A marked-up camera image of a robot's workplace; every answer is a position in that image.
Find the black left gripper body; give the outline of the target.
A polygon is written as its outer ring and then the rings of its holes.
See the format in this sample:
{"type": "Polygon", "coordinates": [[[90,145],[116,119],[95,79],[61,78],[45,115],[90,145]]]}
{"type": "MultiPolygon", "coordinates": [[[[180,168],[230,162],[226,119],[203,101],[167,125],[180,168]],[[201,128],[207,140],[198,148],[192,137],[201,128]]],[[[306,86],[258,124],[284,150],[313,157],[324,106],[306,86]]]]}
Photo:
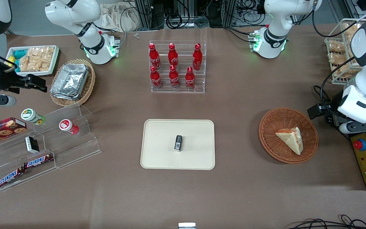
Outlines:
{"type": "Polygon", "coordinates": [[[336,103],[327,103],[326,104],[330,110],[332,110],[334,113],[337,114],[337,125],[331,125],[334,128],[339,128],[343,123],[350,122],[350,119],[343,114],[341,114],[339,111],[337,111],[337,104],[336,103]]]}

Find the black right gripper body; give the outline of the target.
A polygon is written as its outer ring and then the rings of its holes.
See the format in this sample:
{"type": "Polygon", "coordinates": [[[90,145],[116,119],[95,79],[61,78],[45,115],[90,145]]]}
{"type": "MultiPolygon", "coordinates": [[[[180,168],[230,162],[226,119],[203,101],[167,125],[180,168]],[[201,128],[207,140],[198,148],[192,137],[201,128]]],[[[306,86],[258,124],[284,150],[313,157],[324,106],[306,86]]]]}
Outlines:
{"type": "Polygon", "coordinates": [[[8,92],[8,88],[13,84],[26,89],[25,81],[23,81],[23,78],[17,75],[16,72],[0,72],[0,91],[8,92]]]}

